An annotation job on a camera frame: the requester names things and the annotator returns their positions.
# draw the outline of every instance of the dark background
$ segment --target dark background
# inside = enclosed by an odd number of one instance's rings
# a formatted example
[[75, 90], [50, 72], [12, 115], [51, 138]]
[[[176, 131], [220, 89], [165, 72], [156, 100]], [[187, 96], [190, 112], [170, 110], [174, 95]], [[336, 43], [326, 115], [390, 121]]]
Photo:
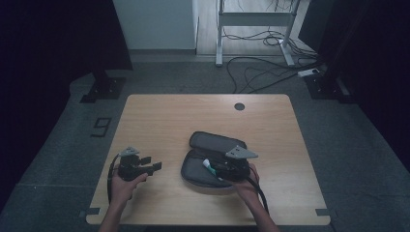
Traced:
[[332, 69], [332, 75], [325, 77], [341, 77], [353, 101], [381, 132], [407, 170], [410, 170], [409, 6], [402, 0], [311, 0], [299, 36]]
[[0, 208], [92, 69], [129, 70], [112, 1], [1, 1]]

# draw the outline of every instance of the wooden table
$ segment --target wooden table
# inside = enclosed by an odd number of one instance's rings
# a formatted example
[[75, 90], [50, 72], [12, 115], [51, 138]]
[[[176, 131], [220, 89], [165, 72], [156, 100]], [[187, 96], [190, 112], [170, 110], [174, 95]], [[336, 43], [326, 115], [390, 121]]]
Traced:
[[[244, 110], [235, 109], [242, 103]], [[180, 170], [195, 131], [245, 141], [261, 177], [272, 219], [279, 225], [326, 225], [326, 209], [289, 98], [285, 95], [132, 95], [113, 138], [87, 221], [101, 223], [108, 208], [106, 176], [114, 156], [133, 146], [162, 170], [138, 185], [121, 223], [148, 225], [253, 225], [233, 189], [199, 188]]]

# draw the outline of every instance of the round hole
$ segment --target round hole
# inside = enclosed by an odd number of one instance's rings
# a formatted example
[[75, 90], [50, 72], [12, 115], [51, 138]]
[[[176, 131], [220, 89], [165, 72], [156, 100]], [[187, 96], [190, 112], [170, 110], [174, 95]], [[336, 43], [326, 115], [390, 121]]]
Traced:
[[236, 109], [236, 110], [239, 110], [239, 111], [244, 110], [244, 109], [245, 109], [245, 105], [242, 104], [242, 103], [236, 103], [236, 104], [235, 104], [235, 109]]

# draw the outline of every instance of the metal frame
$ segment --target metal frame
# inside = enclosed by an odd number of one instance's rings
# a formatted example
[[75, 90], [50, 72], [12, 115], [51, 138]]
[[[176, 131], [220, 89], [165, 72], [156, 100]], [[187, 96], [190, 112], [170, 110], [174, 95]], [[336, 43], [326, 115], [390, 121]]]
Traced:
[[287, 45], [289, 36], [299, 8], [301, 0], [295, 0], [292, 4], [292, 11], [289, 13], [225, 13], [223, 11], [223, 1], [220, 1], [218, 12], [218, 39], [217, 39], [217, 61], [218, 67], [222, 66], [222, 29], [224, 26], [286, 26], [286, 33], [280, 42], [280, 50], [288, 66], [295, 63], [290, 55]]

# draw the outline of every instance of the power strip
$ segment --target power strip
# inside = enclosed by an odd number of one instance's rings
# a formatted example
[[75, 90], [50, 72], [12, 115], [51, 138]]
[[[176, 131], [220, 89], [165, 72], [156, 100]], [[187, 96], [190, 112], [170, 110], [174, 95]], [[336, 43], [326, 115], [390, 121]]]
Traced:
[[318, 69], [311, 69], [311, 70], [305, 70], [305, 71], [298, 72], [298, 76], [299, 77], [306, 77], [306, 76], [315, 75], [315, 74], [319, 74], [319, 73], [320, 73], [320, 71]]

